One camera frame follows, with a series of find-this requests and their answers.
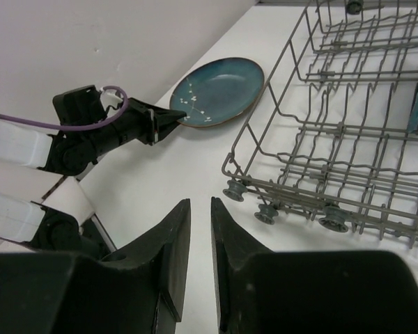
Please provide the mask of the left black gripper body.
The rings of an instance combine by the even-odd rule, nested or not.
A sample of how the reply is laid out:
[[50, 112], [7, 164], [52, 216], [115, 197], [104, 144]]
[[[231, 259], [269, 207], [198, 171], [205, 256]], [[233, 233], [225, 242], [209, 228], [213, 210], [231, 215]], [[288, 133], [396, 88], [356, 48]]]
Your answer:
[[138, 139], [147, 145], [155, 145], [163, 141], [184, 120], [187, 113], [148, 104], [135, 98], [129, 99], [130, 107], [145, 119], [144, 130]]

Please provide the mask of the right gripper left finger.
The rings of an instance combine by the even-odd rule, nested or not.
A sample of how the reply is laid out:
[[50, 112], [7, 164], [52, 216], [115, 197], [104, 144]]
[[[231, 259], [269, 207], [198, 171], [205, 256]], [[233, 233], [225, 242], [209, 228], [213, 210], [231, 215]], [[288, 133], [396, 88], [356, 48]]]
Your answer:
[[191, 201], [181, 200], [157, 225], [102, 259], [111, 282], [117, 333], [175, 333], [183, 318]]

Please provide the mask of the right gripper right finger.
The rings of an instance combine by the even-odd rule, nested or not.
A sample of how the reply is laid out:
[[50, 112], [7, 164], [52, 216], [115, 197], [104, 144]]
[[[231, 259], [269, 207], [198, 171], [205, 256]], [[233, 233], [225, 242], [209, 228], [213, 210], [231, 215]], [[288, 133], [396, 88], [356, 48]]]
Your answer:
[[235, 221], [221, 198], [211, 198], [210, 218], [218, 332], [255, 333], [253, 259], [272, 251]]

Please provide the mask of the dark blue round plate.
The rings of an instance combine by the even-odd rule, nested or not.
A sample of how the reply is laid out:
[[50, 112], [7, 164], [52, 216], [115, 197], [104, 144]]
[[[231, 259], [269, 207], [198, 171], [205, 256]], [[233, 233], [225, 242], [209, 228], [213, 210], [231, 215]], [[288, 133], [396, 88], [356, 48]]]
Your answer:
[[265, 84], [262, 67], [242, 57], [211, 61], [186, 75], [174, 88], [169, 108], [183, 111], [180, 123], [207, 128], [245, 113], [258, 100]]

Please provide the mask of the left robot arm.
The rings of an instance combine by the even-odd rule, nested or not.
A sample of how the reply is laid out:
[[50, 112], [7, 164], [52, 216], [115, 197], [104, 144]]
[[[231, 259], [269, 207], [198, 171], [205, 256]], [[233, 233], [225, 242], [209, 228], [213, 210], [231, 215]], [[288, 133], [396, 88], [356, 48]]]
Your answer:
[[0, 161], [52, 174], [40, 200], [0, 191], [0, 252], [73, 251], [100, 260], [116, 249], [79, 188], [77, 177], [98, 159], [130, 141], [154, 145], [186, 116], [124, 98], [109, 116], [95, 91], [58, 95], [60, 123], [46, 134], [0, 116]]

